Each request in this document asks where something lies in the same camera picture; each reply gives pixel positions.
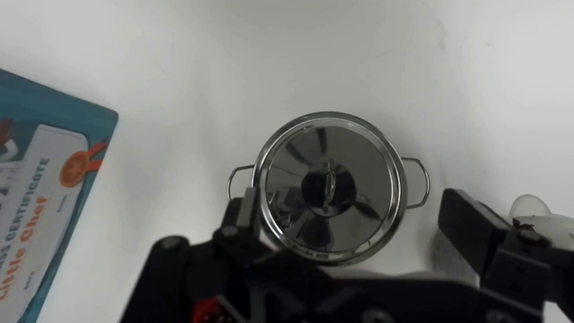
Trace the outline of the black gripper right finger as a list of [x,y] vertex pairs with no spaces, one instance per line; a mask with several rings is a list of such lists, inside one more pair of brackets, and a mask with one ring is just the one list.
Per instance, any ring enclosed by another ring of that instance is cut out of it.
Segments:
[[507,221],[458,189],[444,189],[437,226],[480,282],[541,278],[541,235],[525,221]]

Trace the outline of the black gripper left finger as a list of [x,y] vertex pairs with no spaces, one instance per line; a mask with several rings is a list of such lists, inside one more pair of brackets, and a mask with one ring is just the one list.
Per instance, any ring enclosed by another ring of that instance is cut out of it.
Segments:
[[257,190],[248,187],[241,198],[232,198],[223,212],[223,219],[216,234],[223,239],[247,235],[256,239],[259,234]]

